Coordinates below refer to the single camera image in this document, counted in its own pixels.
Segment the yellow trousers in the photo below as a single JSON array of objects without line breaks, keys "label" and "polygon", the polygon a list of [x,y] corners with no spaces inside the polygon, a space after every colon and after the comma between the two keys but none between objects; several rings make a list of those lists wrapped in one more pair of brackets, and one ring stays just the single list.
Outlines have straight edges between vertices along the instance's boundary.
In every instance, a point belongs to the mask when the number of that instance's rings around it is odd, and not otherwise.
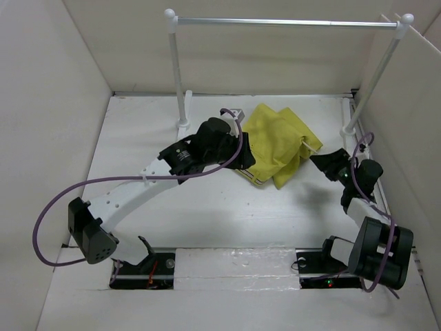
[{"label": "yellow trousers", "polygon": [[249,144],[256,163],[238,173],[255,186],[272,180],[281,189],[297,172],[311,153],[302,140],[320,140],[290,108],[275,111],[264,103],[252,112],[242,126],[249,135]]}]

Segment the beige trouser hanger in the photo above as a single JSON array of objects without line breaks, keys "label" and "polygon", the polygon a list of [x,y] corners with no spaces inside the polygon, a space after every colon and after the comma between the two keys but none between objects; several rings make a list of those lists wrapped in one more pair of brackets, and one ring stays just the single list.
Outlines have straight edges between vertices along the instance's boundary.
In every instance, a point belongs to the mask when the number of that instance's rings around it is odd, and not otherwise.
[{"label": "beige trouser hanger", "polygon": [[322,147],[320,140],[308,139],[307,137],[302,140],[302,144],[313,154],[317,154]]}]

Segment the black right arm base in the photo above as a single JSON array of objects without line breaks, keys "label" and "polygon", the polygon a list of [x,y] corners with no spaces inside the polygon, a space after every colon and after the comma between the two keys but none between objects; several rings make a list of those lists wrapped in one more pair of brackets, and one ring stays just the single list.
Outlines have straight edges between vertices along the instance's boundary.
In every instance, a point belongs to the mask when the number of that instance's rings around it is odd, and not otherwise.
[{"label": "black right arm base", "polygon": [[337,240],[353,244],[347,239],[330,236],[320,248],[295,249],[296,258],[291,269],[298,274],[301,290],[361,288],[359,279],[347,272],[347,266],[332,257],[331,249]]}]

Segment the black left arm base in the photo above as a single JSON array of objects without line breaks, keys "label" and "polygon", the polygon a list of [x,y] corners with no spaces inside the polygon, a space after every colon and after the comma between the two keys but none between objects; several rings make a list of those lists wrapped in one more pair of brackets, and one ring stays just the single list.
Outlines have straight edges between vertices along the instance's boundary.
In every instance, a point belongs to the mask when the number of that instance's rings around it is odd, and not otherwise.
[{"label": "black left arm base", "polygon": [[147,250],[147,256],[137,265],[113,260],[109,282],[113,290],[173,290],[176,248],[154,249],[139,236]]}]

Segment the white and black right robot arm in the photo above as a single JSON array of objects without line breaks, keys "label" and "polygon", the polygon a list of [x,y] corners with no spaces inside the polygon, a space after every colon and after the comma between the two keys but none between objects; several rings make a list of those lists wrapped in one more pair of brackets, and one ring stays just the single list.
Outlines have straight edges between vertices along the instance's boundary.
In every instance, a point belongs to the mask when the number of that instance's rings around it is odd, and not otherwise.
[{"label": "white and black right robot arm", "polygon": [[376,210],[373,191],[383,175],[382,166],[371,159],[358,162],[342,148],[330,154],[312,155],[310,160],[328,180],[342,184],[340,204],[360,227],[349,255],[349,273],[371,282],[379,276],[380,285],[392,290],[402,288],[407,278],[413,233],[386,224],[386,216]]}]

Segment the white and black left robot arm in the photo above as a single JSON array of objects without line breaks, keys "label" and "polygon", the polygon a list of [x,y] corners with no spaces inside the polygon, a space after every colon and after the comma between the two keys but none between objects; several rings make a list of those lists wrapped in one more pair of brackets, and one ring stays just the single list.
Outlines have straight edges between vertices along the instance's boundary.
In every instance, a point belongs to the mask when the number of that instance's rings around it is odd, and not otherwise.
[{"label": "white and black left robot arm", "polygon": [[68,230],[89,264],[107,258],[128,262],[138,273],[149,272],[153,256],[145,250],[125,253],[112,231],[126,216],[160,193],[188,179],[207,174],[205,168],[246,170],[256,162],[249,135],[239,122],[211,117],[191,134],[159,152],[140,179],[128,180],[103,196],[68,205]]}]

